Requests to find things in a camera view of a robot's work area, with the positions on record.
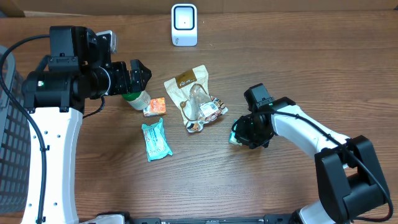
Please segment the green blue tissue pack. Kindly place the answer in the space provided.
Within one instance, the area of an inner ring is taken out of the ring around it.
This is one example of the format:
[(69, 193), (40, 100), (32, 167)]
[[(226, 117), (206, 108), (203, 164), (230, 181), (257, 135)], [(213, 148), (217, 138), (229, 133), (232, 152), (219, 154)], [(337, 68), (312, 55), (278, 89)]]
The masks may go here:
[(242, 144), (236, 139), (235, 129), (236, 128), (234, 126), (231, 127), (231, 132), (230, 132), (230, 135), (229, 135), (229, 143), (233, 144), (233, 145), (242, 146)]

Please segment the white bottle green cap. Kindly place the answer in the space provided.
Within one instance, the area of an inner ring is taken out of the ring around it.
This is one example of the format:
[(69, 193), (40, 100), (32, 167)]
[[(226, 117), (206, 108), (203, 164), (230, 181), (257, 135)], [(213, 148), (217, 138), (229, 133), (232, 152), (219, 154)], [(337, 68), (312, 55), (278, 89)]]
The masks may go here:
[(122, 97), (135, 109), (142, 111), (150, 105), (150, 95), (146, 91), (126, 93)]

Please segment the orange tissue pack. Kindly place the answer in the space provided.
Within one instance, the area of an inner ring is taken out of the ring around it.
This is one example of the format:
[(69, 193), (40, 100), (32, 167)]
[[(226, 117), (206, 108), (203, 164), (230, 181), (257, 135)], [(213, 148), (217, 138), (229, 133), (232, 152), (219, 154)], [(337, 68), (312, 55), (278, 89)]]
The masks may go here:
[(143, 114), (145, 117), (161, 116), (166, 113), (167, 111), (164, 97), (151, 99), (148, 107), (143, 110)]

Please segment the teal wet wipes pack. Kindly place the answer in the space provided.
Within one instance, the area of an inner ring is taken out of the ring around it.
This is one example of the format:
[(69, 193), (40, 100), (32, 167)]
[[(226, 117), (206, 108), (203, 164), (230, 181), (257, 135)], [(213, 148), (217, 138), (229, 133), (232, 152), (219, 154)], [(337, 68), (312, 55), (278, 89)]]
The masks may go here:
[(151, 125), (142, 124), (141, 129), (146, 143), (147, 160), (149, 162), (173, 155), (167, 143), (164, 121), (162, 118)]

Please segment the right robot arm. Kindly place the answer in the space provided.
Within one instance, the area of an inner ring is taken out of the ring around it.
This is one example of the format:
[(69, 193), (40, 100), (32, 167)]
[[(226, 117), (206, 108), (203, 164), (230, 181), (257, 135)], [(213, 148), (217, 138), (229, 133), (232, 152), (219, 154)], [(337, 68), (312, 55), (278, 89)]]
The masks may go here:
[(290, 98), (271, 97), (262, 83), (244, 97), (250, 113), (232, 125), (237, 143), (267, 148), (274, 136), (281, 136), (315, 162), (318, 201), (292, 214), (265, 215), (265, 223), (381, 223), (392, 218), (389, 188), (368, 138), (332, 131)]

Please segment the beige snack bag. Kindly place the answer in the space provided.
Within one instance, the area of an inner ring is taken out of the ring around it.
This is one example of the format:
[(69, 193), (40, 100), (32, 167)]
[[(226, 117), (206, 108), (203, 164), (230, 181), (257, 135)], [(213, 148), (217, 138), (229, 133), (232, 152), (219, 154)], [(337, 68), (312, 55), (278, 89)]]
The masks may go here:
[(208, 90), (209, 73), (204, 65), (192, 68), (164, 82), (167, 94), (180, 110), (189, 133), (199, 133), (228, 112), (226, 105)]

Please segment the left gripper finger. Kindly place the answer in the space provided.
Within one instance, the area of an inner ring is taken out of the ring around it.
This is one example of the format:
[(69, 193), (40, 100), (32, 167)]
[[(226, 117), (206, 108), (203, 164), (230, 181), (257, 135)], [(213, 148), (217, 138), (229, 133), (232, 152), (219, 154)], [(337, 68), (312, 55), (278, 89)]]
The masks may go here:
[(151, 73), (132, 73), (131, 93), (144, 91), (151, 77), (152, 77)]
[(149, 69), (144, 66), (144, 64), (138, 60), (130, 60), (130, 76), (140, 75), (140, 76), (149, 76)]

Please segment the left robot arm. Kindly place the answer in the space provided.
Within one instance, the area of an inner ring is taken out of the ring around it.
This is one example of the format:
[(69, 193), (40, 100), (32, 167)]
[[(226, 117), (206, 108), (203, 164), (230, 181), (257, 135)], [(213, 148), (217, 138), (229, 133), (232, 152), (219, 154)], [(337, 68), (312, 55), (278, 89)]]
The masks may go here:
[(113, 62), (113, 32), (52, 26), (47, 68), (23, 82), (30, 124), (30, 170), (24, 223), (78, 223), (75, 157), (85, 100), (139, 93), (152, 73), (140, 60)]

